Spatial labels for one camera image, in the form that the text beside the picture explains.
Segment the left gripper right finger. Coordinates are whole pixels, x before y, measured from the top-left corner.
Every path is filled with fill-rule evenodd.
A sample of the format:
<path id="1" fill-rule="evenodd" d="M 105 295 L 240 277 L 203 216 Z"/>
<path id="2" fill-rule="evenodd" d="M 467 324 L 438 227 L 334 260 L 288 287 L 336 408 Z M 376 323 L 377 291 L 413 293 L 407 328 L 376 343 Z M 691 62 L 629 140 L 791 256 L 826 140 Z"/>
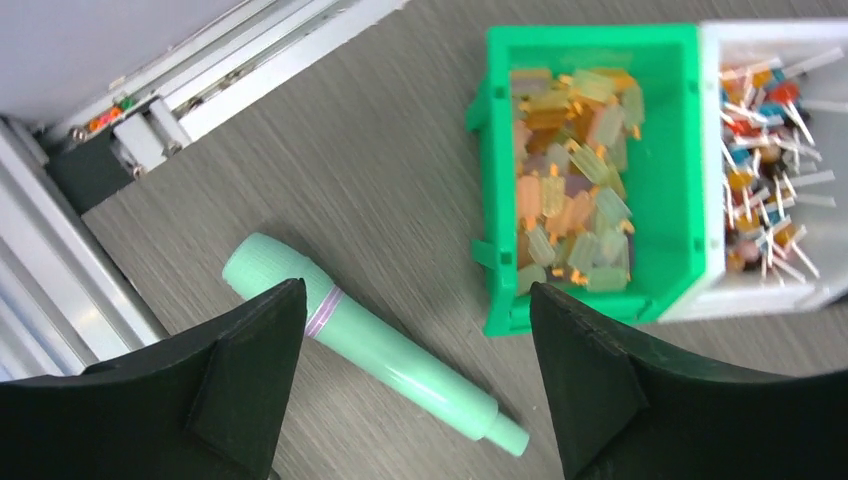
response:
<path id="1" fill-rule="evenodd" d="M 847 374 L 791 377 L 701 356 L 562 290 L 530 291 L 568 479 L 843 479 Z"/>

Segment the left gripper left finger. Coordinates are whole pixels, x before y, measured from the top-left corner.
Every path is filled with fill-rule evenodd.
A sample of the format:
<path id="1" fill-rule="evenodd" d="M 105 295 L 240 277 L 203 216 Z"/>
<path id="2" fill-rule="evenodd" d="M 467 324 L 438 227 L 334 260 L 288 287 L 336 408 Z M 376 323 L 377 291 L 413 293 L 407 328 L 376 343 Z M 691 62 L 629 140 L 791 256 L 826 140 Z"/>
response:
<path id="1" fill-rule="evenodd" d="M 265 479 L 307 320 L 286 280 L 168 339 L 1 386 L 5 479 Z"/>

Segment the green bin with candies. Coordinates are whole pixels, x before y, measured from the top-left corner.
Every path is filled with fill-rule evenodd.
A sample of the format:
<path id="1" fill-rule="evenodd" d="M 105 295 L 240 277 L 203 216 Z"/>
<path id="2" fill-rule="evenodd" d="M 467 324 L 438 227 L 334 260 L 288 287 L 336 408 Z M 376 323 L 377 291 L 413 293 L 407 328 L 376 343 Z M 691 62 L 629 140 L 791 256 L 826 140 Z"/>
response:
<path id="1" fill-rule="evenodd" d="M 573 295 L 628 324 L 657 321 L 707 270 L 708 223 L 702 168 L 700 51 L 692 24 L 496 26 L 488 31 L 487 70 L 466 113 L 478 136 L 483 236 L 471 255 L 490 297 L 486 336 L 527 334 L 529 299 L 517 296 L 515 169 L 509 75 L 546 67 L 621 68 L 646 104 L 641 138 L 627 146 L 623 181 L 634 215 L 632 280 L 622 292 Z"/>

